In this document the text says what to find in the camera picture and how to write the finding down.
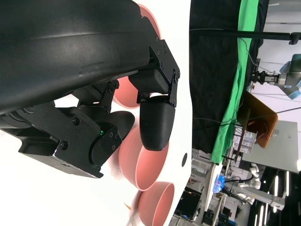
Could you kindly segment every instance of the gray robot arm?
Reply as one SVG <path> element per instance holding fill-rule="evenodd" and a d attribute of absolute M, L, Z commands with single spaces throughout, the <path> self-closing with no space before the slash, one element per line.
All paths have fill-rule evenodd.
<path fill-rule="evenodd" d="M 285 64 L 279 74 L 256 71 L 252 75 L 252 81 L 278 86 L 289 98 L 298 98 L 301 96 L 301 54 L 293 55 L 292 60 Z"/>

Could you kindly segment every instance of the white surface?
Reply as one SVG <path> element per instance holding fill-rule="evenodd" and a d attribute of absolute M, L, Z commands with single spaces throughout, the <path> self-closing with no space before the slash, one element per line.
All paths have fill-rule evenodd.
<path fill-rule="evenodd" d="M 243 160 L 298 173 L 297 123 L 278 121 L 275 130 L 279 130 L 279 135 L 271 137 L 266 148 L 255 144 L 251 154 L 244 153 Z"/>
<path fill-rule="evenodd" d="M 203 203 L 205 203 L 205 211 L 208 210 L 208 207 L 210 205 L 210 201 L 213 195 L 214 182 L 217 175 L 221 173 L 221 170 L 222 170 L 222 164 L 219 165 L 213 164 L 212 168 L 206 175 L 205 188 L 201 196 L 202 205 L 204 205 Z"/>
<path fill-rule="evenodd" d="M 136 0 L 155 16 L 162 38 L 175 57 L 181 78 L 166 163 L 158 178 L 175 184 L 168 225 L 191 173 L 192 106 L 189 89 L 190 1 Z M 114 111 L 119 110 L 113 104 Z M 136 116 L 139 110 L 132 110 Z M 122 175 L 117 152 L 104 164 L 104 177 L 92 179 L 62 173 L 18 153 L 21 142 L 0 137 L 0 225 L 16 226 L 141 226 L 135 211 L 138 190 Z M 181 163 L 188 153 L 185 166 Z"/>

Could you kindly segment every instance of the robotic arm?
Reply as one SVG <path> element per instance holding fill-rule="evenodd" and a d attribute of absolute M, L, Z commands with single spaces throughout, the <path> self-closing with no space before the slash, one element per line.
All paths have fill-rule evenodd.
<path fill-rule="evenodd" d="M 135 118 L 111 113 L 118 78 L 138 89 L 148 150 L 168 143 L 180 70 L 164 40 L 131 0 L 0 3 L 0 129 L 19 152 L 63 172 L 101 178 Z M 161 96 L 150 97 L 150 93 Z M 55 99 L 73 94 L 74 108 Z"/>
<path fill-rule="evenodd" d="M 292 60 L 280 72 L 268 74 L 256 71 L 252 75 L 252 81 L 278 86 L 291 99 L 301 96 L 301 54 L 293 55 Z"/>

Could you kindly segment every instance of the pink bowl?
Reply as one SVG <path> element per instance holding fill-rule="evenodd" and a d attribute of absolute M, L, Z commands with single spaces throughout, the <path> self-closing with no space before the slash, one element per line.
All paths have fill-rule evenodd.
<path fill-rule="evenodd" d="M 139 127 L 133 128 L 119 149 L 119 165 L 123 175 L 140 191 L 146 191 L 161 173 L 168 146 L 159 152 L 146 150 Z"/>
<path fill-rule="evenodd" d="M 174 199 L 174 184 L 156 182 L 149 190 L 143 192 L 138 211 L 145 226 L 163 226 Z"/>
<path fill-rule="evenodd" d="M 160 30 L 153 14 L 145 6 L 139 5 L 139 7 L 140 7 L 141 15 L 146 16 L 150 20 L 157 35 L 159 36 L 159 38 L 161 38 Z M 123 77 L 121 79 L 118 79 L 118 81 L 119 81 L 119 88 L 115 90 L 114 100 L 119 105 L 128 109 L 138 108 L 139 107 L 139 105 L 137 104 L 138 90 L 135 88 L 135 86 L 132 85 L 128 77 Z"/>

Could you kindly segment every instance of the desk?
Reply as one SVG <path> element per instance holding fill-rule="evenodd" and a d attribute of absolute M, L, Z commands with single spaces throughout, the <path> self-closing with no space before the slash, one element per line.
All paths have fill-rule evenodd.
<path fill-rule="evenodd" d="M 166 39 L 181 70 L 169 153 L 158 178 L 175 184 L 173 204 L 164 224 L 167 226 L 191 174 L 190 1 L 136 2 L 145 5 L 155 16 L 162 38 Z M 67 97 L 63 102 L 69 104 L 71 99 Z M 116 110 L 121 108 L 114 103 L 112 111 Z M 131 112 L 136 118 L 139 115 L 139 109 Z M 118 151 L 103 165 L 104 177 L 92 179 L 65 174 L 28 158 L 17 152 L 20 146 L 21 142 L 10 135 L 0 137 L 0 207 L 5 210 L 0 225 L 143 225 L 134 211 L 140 193 L 123 177 L 116 158 Z M 185 153 L 188 157 L 182 167 Z"/>
<path fill-rule="evenodd" d="M 215 179 L 217 175 L 221 173 L 222 170 L 222 164 L 212 164 L 212 167 L 210 168 L 209 172 L 206 175 L 205 179 L 205 187 L 201 196 L 201 201 L 204 203 L 205 202 L 205 209 L 204 211 L 208 210 L 210 201 L 212 199 L 213 195 L 213 186 Z"/>

